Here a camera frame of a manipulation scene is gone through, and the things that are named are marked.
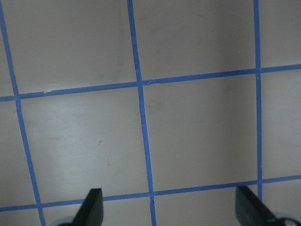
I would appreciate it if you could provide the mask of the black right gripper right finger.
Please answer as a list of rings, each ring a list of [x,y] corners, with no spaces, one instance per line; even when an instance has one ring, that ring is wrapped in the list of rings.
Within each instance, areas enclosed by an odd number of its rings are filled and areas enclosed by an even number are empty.
[[[247,186],[236,187],[235,215],[241,226],[284,226]]]

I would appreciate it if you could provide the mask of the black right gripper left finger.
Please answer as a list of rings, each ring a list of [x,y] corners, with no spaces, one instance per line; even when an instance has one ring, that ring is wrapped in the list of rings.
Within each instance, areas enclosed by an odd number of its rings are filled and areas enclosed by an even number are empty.
[[[71,226],[101,226],[103,217],[102,189],[94,188],[89,191]]]

